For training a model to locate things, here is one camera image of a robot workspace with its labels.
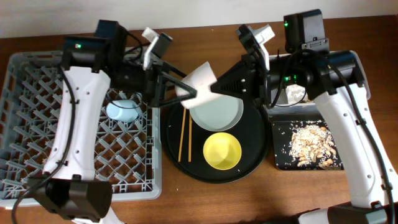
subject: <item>plastic dish rack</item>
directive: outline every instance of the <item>plastic dish rack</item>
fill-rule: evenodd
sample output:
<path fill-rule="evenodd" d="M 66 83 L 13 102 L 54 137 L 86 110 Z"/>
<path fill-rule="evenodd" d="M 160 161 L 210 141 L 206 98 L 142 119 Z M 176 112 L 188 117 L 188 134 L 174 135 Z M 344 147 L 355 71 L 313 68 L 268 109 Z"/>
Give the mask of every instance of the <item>plastic dish rack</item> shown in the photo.
<path fill-rule="evenodd" d="M 62 101 L 55 66 L 62 53 L 14 54 L 0 99 L 0 207 L 10 208 L 25 191 L 27 178 L 39 174 L 50 154 Z M 108 90 L 114 100 L 135 94 Z M 113 185 L 112 201 L 157 198 L 162 190 L 160 110 L 141 105 L 132 123 L 109 119 L 104 100 L 95 144 L 95 178 Z M 27 198 L 22 206 L 38 205 Z"/>

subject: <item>chopsticks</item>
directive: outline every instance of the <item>chopsticks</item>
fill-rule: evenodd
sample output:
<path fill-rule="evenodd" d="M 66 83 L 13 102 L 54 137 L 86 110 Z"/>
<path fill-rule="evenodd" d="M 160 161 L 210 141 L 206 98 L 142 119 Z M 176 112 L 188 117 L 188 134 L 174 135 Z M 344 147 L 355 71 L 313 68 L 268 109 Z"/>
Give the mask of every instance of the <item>chopsticks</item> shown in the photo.
<path fill-rule="evenodd" d="M 185 127 L 185 113 L 187 113 L 187 109 L 184 108 L 184 114 L 182 115 L 182 127 L 181 127 L 181 137 L 180 137 L 180 149 L 178 150 L 178 162 L 181 162 L 182 139 L 183 139 L 183 137 L 184 137 L 184 127 Z"/>
<path fill-rule="evenodd" d="M 188 162 L 191 162 L 191 147 L 192 146 L 192 116 L 189 113 L 189 143 L 188 143 Z"/>
<path fill-rule="evenodd" d="M 182 143 L 184 137 L 184 127 L 185 127 L 185 115 L 187 113 L 187 109 L 184 108 L 184 112 L 182 115 L 182 127 L 181 127 L 181 137 L 180 137 L 180 148 L 178 149 L 178 162 L 181 162 L 181 152 L 182 152 Z M 188 142 L 188 162 L 191 162 L 192 158 L 192 117 L 189 114 L 189 142 Z"/>

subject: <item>light blue cup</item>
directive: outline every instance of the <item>light blue cup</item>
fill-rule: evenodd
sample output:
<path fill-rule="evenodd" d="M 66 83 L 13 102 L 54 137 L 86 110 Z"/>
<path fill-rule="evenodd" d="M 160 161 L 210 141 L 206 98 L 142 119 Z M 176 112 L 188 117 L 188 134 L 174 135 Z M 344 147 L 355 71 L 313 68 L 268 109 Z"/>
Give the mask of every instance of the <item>light blue cup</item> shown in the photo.
<path fill-rule="evenodd" d="M 112 103 L 108 103 L 106 106 L 106 115 L 116 121 L 133 122 L 142 113 L 140 107 L 137 107 L 137 103 L 132 100 L 114 100 Z"/>

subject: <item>black cable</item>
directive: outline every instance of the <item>black cable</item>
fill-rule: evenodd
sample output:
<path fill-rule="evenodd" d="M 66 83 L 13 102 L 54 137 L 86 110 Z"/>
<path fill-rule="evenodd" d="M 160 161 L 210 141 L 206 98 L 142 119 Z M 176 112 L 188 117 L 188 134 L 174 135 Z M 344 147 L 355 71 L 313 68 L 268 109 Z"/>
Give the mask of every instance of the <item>black cable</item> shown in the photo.
<path fill-rule="evenodd" d="M 107 97 L 109 103 L 113 104 L 114 106 L 117 106 L 118 108 L 122 108 L 122 109 L 136 109 L 136 108 L 140 107 L 141 104 L 142 104 L 142 97 L 141 97 L 141 95 L 140 95 L 140 94 L 136 94 L 136 95 L 137 95 L 137 97 L 138 97 L 139 103 L 137 104 L 137 106 L 132 107 L 132 108 L 125 108 L 125 107 L 116 105 L 115 103 L 113 103 L 112 98 L 111 98 L 108 94 L 106 94 L 106 97 Z"/>
<path fill-rule="evenodd" d="M 283 85 L 284 85 L 284 77 L 286 76 L 287 70 L 289 69 L 289 66 L 290 66 L 290 64 L 292 63 L 292 60 L 293 60 L 298 54 L 301 54 L 301 52 L 300 52 L 300 51 L 296 51 L 296 52 L 294 52 L 294 53 L 292 53 L 292 54 L 290 55 L 289 59 L 287 59 L 287 62 L 286 62 L 285 66 L 284 66 L 284 69 L 283 69 L 283 72 L 282 72 L 282 74 L 280 75 L 278 91 L 277 91 L 277 93 L 276 93 L 276 96 L 275 96 L 275 98 L 274 98 L 274 101 L 273 101 L 273 102 L 271 103 L 271 105 L 270 105 L 270 109 L 273 108 L 273 107 L 276 105 L 276 103 L 278 102 L 280 93 L 282 93 L 282 88 L 283 88 Z"/>
<path fill-rule="evenodd" d="M 388 197 L 388 201 L 389 201 L 389 208 L 390 208 L 390 215 L 391 215 L 389 223 L 395 224 L 395 208 L 394 208 L 394 199 L 392 198 L 392 185 L 391 185 L 391 183 L 389 181 L 389 178 L 388 178 L 388 172 L 387 172 L 387 169 L 386 169 L 386 165 L 384 164 L 382 155 L 380 153 L 380 149 L 379 149 L 376 141 L 374 140 L 373 135 L 371 134 L 368 126 L 366 125 L 365 119 L 361 116 L 361 113 L 359 112 L 358 105 L 356 104 L 353 92 L 351 91 L 351 88 L 348 85 L 347 79 L 343 76 L 343 74 L 332 63 L 330 63 L 330 61 L 326 57 L 324 57 L 320 53 L 318 53 L 318 52 L 316 52 L 314 50 L 309 50 L 309 49 L 299 50 L 298 52 L 300 52 L 300 53 L 303 53 L 303 52 L 309 53 L 309 54 L 312 54 L 312 55 L 316 56 L 317 58 L 320 58 L 337 74 L 339 79 L 343 82 L 343 84 L 344 84 L 344 86 L 345 86 L 345 88 L 347 90 L 348 96 L 349 96 L 349 98 L 351 100 L 351 103 L 353 105 L 353 109 L 354 109 L 355 115 L 356 115 L 356 117 L 358 119 L 357 122 L 361 125 L 361 127 L 363 128 L 366 136 L 368 137 L 368 139 L 369 139 L 369 141 L 370 141 L 370 143 L 371 143 L 371 145 L 372 145 L 372 147 L 374 149 L 374 152 L 376 154 L 377 160 L 379 162 L 381 173 L 382 173 L 382 179 L 384 181 L 384 190 L 387 192 L 387 197 Z"/>
<path fill-rule="evenodd" d="M 133 52 L 133 51 L 139 49 L 140 47 L 146 47 L 146 46 L 149 46 L 149 45 L 150 45 L 150 42 L 144 43 L 144 44 L 139 45 L 139 46 L 137 46 L 137 47 L 133 47 L 133 48 L 131 48 L 131 49 L 125 51 L 124 55 L 127 55 L 127 54 L 129 54 L 129 53 L 131 53 L 131 52 Z"/>
<path fill-rule="evenodd" d="M 129 59 L 129 61 L 133 61 L 133 62 L 134 62 L 134 61 L 136 61 L 137 59 L 141 58 L 142 52 L 144 51 L 143 46 L 148 46 L 148 45 L 150 45 L 150 42 L 142 44 L 142 42 L 141 42 L 135 35 L 133 35 L 133 34 L 130 33 L 130 32 L 128 32 L 127 34 L 128 34 L 130 37 L 134 38 L 134 39 L 138 42 L 138 46 L 137 46 L 137 47 L 133 47 L 132 49 L 129 49 L 129 50 L 125 51 L 125 53 L 124 53 L 124 55 L 127 55 L 127 54 L 129 54 L 129 53 L 131 53 L 131 52 L 133 52 L 133 51 L 139 49 L 138 55 L 135 56 L 134 58 Z"/>
<path fill-rule="evenodd" d="M 61 77 L 63 79 L 63 81 L 65 82 L 65 84 L 67 84 L 68 90 L 70 92 L 70 100 L 71 100 L 71 104 L 72 104 L 72 114 L 70 117 L 70 127 L 69 127 L 69 133 L 68 133 L 68 139 L 67 139 L 67 144 L 65 146 L 65 150 L 63 152 L 62 158 L 58 163 L 58 166 L 50 173 L 50 175 L 48 175 L 44 180 L 42 180 L 40 183 L 33 185 L 32 187 L 29 187 L 25 193 L 23 195 L 21 195 L 17 201 L 15 202 L 13 208 L 12 208 L 12 212 L 11 212 L 11 219 L 13 224 L 17 224 L 17 217 L 16 217 L 16 213 L 17 213 L 17 208 L 18 205 L 20 204 L 20 202 L 26 198 L 28 195 L 30 195 L 32 192 L 35 192 L 37 189 L 39 189 L 41 186 L 43 186 L 44 184 L 46 184 L 60 169 L 61 167 L 64 165 L 67 156 L 68 156 L 68 152 L 69 152 L 69 148 L 70 148 L 70 144 L 72 142 L 72 136 L 73 136 L 73 128 L 75 126 L 75 112 L 76 112 L 76 101 L 75 101 L 75 95 L 73 94 L 72 91 L 72 87 L 70 86 L 70 83 L 68 81 L 68 79 L 66 78 L 65 74 L 62 71 L 62 68 L 60 68 L 60 74 Z"/>
<path fill-rule="evenodd" d="M 293 103 L 293 104 L 291 104 L 291 105 L 275 105 L 275 106 L 278 106 L 278 107 L 290 107 L 290 106 L 297 105 L 297 104 L 299 104 L 301 101 L 304 100 L 306 94 L 307 94 L 307 89 L 305 90 L 304 95 L 303 95 L 303 98 L 301 98 L 301 100 L 298 100 L 297 102 L 295 102 L 295 103 Z"/>

